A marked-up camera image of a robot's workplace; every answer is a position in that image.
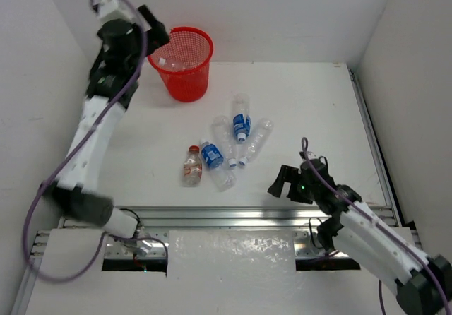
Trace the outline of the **large clear plastic bottle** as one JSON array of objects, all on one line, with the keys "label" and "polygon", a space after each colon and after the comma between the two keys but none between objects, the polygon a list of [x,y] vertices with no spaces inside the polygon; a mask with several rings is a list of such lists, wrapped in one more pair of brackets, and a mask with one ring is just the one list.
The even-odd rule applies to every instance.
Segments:
[{"label": "large clear plastic bottle", "polygon": [[197,65],[185,64],[183,61],[177,61],[176,59],[168,59],[160,57],[157,61],[157,70],[163,73],[183,73],[187,71],[194,71]]}]

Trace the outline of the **clear crushed bottle blue cap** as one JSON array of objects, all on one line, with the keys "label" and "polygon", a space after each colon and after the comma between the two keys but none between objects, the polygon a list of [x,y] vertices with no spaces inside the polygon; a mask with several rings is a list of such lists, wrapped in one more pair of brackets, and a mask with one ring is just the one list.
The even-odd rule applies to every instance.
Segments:
[{"label": "clear crushed bottle blue cap", "polygon": [[272,120],[267,118],[258,120],[249,137],[241,146],[238,163],[242,167],[246,167],[250,162],[258,157],[259,153],[269,139],[273,128],[274,123]]}]

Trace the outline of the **blue-label plastic bottle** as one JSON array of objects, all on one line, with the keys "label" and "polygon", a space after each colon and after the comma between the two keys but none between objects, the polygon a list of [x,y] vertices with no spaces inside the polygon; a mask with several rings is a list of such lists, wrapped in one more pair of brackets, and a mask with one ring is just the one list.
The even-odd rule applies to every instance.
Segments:
[{"label": "blue-label plastic bottle", "polygon": [[239,143],[245,142],[251,131],[251,117],[249,115],[249,96],[244,93],[236,94],[232,101],[232,124],[234,136]]}]

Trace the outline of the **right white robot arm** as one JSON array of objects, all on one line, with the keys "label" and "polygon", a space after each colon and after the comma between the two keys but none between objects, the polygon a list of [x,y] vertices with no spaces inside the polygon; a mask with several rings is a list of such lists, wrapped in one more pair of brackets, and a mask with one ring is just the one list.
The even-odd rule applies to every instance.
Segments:
[{"label": "right white robot arm", "polygon": [[336,184],[324,157],[306,160],[300,167],[283,165],[268,188],[294,202],[315,203],[328,216],[317,227],[317,238],[327,251],[340,251],[364,267],[395,296],[406,314],[451,313],[451,263],[430,256],[389,227],[361,196]]}]

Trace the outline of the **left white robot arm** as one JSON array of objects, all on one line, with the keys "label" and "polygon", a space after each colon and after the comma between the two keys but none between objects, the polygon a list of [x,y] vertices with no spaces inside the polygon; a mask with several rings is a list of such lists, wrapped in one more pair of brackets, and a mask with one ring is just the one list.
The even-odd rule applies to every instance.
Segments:
[{"label": "left white robot arm", "polygon": [[120,8],[101,5],[97,32],[101,48],[89,73],[83,111],[73,137],[69,161],[44,197],[66,218],[100,228],[115,237],[134,237],[139,221],[97,192],[102,161],[109,140],[138,88],[141,58],[170,40],[164,25],[146,5],[137,8],[149,29],[142,31],[133,16]]}]

